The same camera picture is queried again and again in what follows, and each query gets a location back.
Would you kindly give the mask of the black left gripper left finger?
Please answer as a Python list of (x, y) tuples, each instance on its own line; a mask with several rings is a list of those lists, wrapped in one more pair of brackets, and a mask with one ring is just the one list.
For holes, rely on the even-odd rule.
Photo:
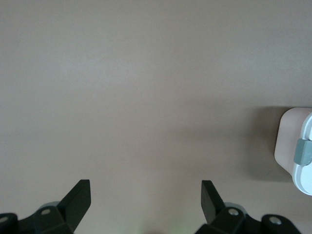
[(27, 218), (0, 214), (0, 234), (74, 234), (90, 205), (90, 180), (82, 179), (61, 201), (46, 203)]

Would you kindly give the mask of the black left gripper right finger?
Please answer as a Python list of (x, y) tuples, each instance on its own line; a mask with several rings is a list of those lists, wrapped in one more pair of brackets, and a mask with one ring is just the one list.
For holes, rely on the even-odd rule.
[(195, 234), (300, 234), (287, 218), (266, 214), (258, 221), (235, 204), (225, 203), (210, 180), (201, 182), (201, 208), (206, 224)]

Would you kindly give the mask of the white box lid grey clips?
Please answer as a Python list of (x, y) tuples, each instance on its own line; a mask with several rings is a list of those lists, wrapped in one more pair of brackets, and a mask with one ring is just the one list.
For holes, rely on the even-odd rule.
[(312, 112), (303, 122), (293, 161), (292, 180), (295, 186), (312, 196)]

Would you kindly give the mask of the pink translucent plastic box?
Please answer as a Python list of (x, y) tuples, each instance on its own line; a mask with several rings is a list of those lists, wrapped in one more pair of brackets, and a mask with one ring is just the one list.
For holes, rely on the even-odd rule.
[(280, 120), (274, 158), (289, 174), (293, 174), (294, 154), (297, 141), (303, 137), (302, 131), (312, 108), (291, 108)]

